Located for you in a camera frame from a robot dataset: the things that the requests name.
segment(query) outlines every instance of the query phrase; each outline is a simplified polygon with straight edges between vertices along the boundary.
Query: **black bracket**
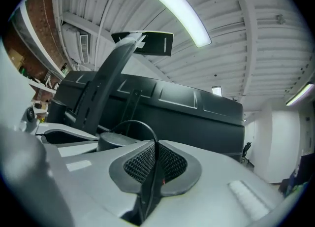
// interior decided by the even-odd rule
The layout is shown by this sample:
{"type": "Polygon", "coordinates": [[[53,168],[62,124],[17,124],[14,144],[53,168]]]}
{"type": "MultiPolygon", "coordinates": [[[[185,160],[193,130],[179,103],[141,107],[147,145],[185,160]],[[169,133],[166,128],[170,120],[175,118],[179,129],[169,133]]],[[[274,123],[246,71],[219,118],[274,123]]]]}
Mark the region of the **black bracket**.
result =
{"type": "Polygon", "coordinates": [[[135,51],[141,35],[139,33],[137,38],[122,40],[103,63],[80,100],[75,128],[95,135],[105,104],[113,89],[113,83],[135,51]]]}
{"type": "MultiPolygon", "coordinates": [[[[133,90],[132,91],[131,95],[129,96],[129,98],[127,100],[127,104],[125,106],[125,110],[124,110],[121,122],[126,121],[126,120],[132,120],[134,112],[138,106],[138,103],[139,103],[139,100],[141,97],[141,93],[142,93],[142,90],[133,90]]],[[[128,131],[129,131],[129,127],[130,127],[130,124],[126,124],[126,125],[122,126],[122,134],[123,135],[127,136],[128,131]]]]}

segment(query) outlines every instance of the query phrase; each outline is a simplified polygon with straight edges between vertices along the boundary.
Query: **gray surface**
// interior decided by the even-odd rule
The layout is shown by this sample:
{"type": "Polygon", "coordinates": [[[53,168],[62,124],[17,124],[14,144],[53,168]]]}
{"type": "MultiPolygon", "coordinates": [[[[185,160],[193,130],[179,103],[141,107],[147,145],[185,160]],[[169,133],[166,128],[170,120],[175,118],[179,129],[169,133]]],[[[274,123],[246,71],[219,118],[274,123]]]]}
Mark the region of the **gray surface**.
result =
{"type": "Polygon", "coordinates": [[[146,143],[135,150],[128,152],[121,157],[115,159],[109,166],[109,175],[121,191],[128,193],[140,194],[141,183],[132,178],[124,169],[124,164],[137,156],[139,153],[150,148],[154,142],[146,143]]]}
{"type": "MultiPolygon", "coordinates": [[[[41,141],[44,144],[50,144],[47,140],[46,137],[43,135],[41,138],[41,141]]],[[[80,141],[80,142],[71,142],[71,143],[64,143],[64,144],[53,144],[57,148],[62,148],[62,147],[70,147],[70,146],[78,146],[78,145],[87,145],[87,144],[95,144],[97,141],[95,140],[87,140],[87,141],[80,141]]]]}
{"type": "Polygon", "coordinates": [[[30,122],[27,118],[27,110],[28,108],[25,110],[22,118],[21,118],[21,122],[20,122],[20,125],[19,125],[19,129],[21,131],[25,131],[25,132],[28,132],[28,133],[32,133],[33,131],[36,130],[38,124],[39,124],[39,121],[38,119],[36,119],[34,117],[34,120],[32,122],[30,122]]]}
{"type": "Polygon", "coordinates": [[[76,146],[64,146],[58,147],[58,151],[61,157],[69,157],[79,154],[85,154],[90,151],[96,150],[97,142],[89,141],[88,144],[81,144],[81,142],[77,142],[78,145],[76,146]]]}
{"type": "Polygon", "coordinates": [[[40,123],[38,125],[37,131],[35,134],[36,135],[46,134],[52,131],[63,131],[73,136],[77,136],[86,140],[98,140],[96,136],[89,134],[85,131],[78,130],[76,128],[69,127],[63,124],[56,124],[56,123],[40,123]]]}
{"type": "Polygon", "coordinates": [[[54,145],[0,127],[0,173],[21,206],[41,226],[126,227],[71,177],[54,145]]]}
{"type": "Polygon", "coordinates": [[[232,158],[181,143],[165,142],[197,158],[202,174],[187,193],[162,198],[142,227],[247,226],[252,221],[227,185],[235,180],[244,181],[271,209],[282,202],[283,198],[269,184],[232,158]]]}
{"type": "Polygon", "coordinates": [[[34,95],[34,89],[14,67],[0,38],[0,125],[17,129],[34,95]]]}
{"type": "Polygon", "coordinates": [[[130,226],[129,223],[108,212],[108,209],[104,207],[104,205],[99,204],[84,191],[81,184],[70,175],[70,172],[63,162],[66,158],[60,157],[54,145],[45,144],[44,146],[51,167],[51,175],[55,178],[56,184],[69,207],[74,226],[99,227],[103,226],[105,223],[108,226],[130,226]]]}
{"type": "Polygon", "coordinates": [[[202,168],[199,161],[188,152],[167,144],[164,140],[159,141],[161,145],[180,155],[187,161],[187,168],[183,174],[161,187],[162,196],[181,195],[189,191],[198,182],[202,168]]]}
{"type": "Polygon", "coordinates": [[[246,167],[248,170],[250,170],[251,172],[254,172],[254,165],[250,162],[248,162],[247,159],[245,159],[245,161],[243,161],[241,163],[244,167],[246,167]]]}
{"type": "Polygon", "coordinates": [[[100,152],[117,147],[127,146],[137,142],[141,141],[114,132],[103,132],[99,137],[97,151],[100,152]]]}
{"type": "Polygon", "coordinates": [[[137,195],[122,192],[109,175],[110,164],[118,157],[127,154],[145,142],[135,143],[108,151],[76,155],[63,158],[66,164],[90,161],[92,165],[75,170],[71,175],[77,184],[90,195],[95,202],[102,205],[112,214],[120,217],[133,209],[137,195]]]}

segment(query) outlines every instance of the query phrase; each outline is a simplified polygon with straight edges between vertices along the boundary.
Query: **black machine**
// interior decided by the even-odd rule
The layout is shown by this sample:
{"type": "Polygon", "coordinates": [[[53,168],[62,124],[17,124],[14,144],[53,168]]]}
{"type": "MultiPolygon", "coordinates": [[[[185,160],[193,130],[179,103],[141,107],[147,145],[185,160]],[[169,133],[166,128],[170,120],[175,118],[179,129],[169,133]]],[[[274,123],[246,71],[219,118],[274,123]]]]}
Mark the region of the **black machine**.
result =
{"type": "MultiPolygon", "coordinates": [[[[150,34],[144,34],[147,43],[150,34]]],[[[155,40],[158,34],[162,40],[172,38],[167,33],[154,33],[155,40]]],[[[119,34],[113,36],[119,40],[119,34]]],[[[125,120],[139,120],[150,125],[161,139],[225,154],[240,162],[244,142],[242,105],[180,84],[120,74],[132,53],[138,53],[134,49],[133,44],[115,49],[98,72],[70,72],[50,104],[51,110],[60,112],[50,112],[47,122],[95,135],[97,130],[110,130],[125,120]]],[[[164,51],[154,51],[155,55],[165,55],[164,51]]],[[[145,128],[136,124],[126,125],[120,133],[137,140],[150,138],[145,128]]]]}

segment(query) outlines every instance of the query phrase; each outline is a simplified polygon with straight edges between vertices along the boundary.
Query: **shelf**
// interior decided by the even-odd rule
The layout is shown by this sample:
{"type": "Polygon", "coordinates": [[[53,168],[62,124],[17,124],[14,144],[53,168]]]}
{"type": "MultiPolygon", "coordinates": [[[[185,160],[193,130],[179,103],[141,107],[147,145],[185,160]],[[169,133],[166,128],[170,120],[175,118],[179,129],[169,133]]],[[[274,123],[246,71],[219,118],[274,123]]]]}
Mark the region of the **shelf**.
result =
{"type": "Polygon", "coordinates": [[[47,113],[48,107],[46,109],[37,109],[33,106],[34,114],[47,113]]]}
{"type": "Polygon", "coordinates": [[[32,86],[34,86],[34,87],[37,87],[37,88],[40,88],[40,89],[42,89],[42,90],[44,90],[44,91],[48,91],[48,92],[50,92],[50,93],[52,93],[52,94],[56,94],[56,91],[55,91],[55,90],[52,90],[52,89],[50,89],[50,88],[47,88],[45,85],[40,84],[40,83],[37,83],[37,82],[35,82],[35,81],[31,80],[31,79],[28,79],[28,78],[26,78],[26,79],[28,80],[28,82],[29,82],[30,85],[32,85],[32,86]]]}

